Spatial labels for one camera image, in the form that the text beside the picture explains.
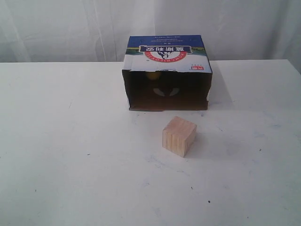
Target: white curtain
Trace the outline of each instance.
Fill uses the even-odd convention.
[[[201,34],[211,60],[289,59],[301,0],[0,0],[0,62],[122,61],[129,35]]]

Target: wooden cube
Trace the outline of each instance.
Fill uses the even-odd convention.
[[[196,136],[197,126],[180,117],[174,117],[163,130],[162,145],[184,157]]]

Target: white table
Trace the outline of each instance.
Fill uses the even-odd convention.
[[[0,226],[300,226],[300,74],[211,64],[204,112],[128,111],[122,63],[0,64]],[[161,147],[176,115],[184,159]]]

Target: printed logo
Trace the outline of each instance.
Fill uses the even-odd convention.
[[[192,53],[191,46],[139,46],[139,52],[153,61],[173,63]]]
[[[203,66],[199,66],[199,65],[195,65],[195,66],[191,66],[191,69],[192,70],[195,70],[195,71],[202,71],[204,69]]]

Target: upside-down box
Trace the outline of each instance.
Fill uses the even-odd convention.
[[[212,70],[200,35],[131,36],[122,70],[130,110],[206,110]]]

